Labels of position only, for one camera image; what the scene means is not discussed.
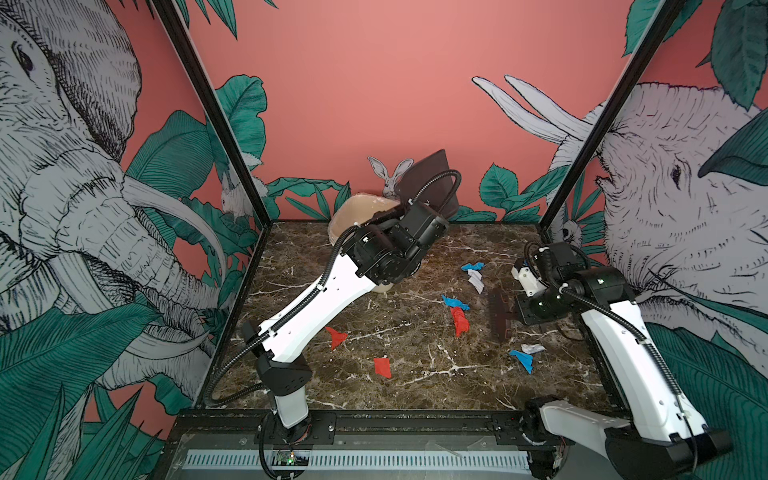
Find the dark brown hand brush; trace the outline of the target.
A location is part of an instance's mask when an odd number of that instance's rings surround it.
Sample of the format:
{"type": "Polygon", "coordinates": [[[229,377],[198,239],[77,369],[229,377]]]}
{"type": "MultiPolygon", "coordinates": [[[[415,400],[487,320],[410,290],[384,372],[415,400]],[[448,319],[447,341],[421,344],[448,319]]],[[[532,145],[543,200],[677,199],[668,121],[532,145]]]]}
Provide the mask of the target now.
{"type": "Polygon", "coordinates": [[[493,288],[488,294],[488,315],[492,336],[500,342],[510,340],[516,317],[501,288],[493,288]]]}

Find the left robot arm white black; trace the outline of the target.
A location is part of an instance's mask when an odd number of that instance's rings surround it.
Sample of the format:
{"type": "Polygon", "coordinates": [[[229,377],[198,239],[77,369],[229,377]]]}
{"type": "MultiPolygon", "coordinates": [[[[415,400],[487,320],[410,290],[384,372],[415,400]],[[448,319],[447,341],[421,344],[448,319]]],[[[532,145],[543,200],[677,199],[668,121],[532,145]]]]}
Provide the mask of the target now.
{"type": "Polygon", "coordinates": [[[448,169],[432,176],[405,203],[348,227],[337,239],[323,273],[288,306],[254,327],[245,346],[215,371],[202,402],[221,407],[255,391],[272,395],[272,412],[291,429],[309,419],[305,386],[312,371],[303,358],[308,343],[342,310],[380,285],[414,275],[432,245],[449,227],[448,204],[461,174],[448,169]],[[252,353],[259,383],[217,398],[214,391],[237,362],[252,353]]]}

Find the dark brown dustpan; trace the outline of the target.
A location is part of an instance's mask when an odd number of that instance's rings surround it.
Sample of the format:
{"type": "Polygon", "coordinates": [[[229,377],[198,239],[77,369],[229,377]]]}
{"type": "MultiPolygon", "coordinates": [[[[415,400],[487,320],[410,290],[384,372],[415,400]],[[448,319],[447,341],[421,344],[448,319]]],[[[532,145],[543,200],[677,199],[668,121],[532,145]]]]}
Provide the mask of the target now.
{"type": "Polygon", "coordinates": [[[460,209],[457,198],[461,174],[451,174],[445,149],[438,150],[414,163],[395,185],[395,194],[402,203],[418,200],[428,204],[446,219],[460,209]]]}

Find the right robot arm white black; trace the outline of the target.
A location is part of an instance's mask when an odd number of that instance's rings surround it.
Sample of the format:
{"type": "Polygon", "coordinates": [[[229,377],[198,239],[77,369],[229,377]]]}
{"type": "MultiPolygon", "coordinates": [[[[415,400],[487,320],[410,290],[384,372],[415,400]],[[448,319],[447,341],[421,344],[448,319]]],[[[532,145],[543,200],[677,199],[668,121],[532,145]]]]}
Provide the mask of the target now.
{"type": "Polygon", "coordinates": [[[530,442],[569,439],[607,459],[623,479],[671,479],[732,451],[729,433],[708,426],[675,379],[619,270],[594,266],[569,243],[529,242],[513,276],[524,289],[515,299],[518,318],[526,325],[579,319],[625,410],[611,417],[553,396],[531,399],[521,422],[530,442]]]}

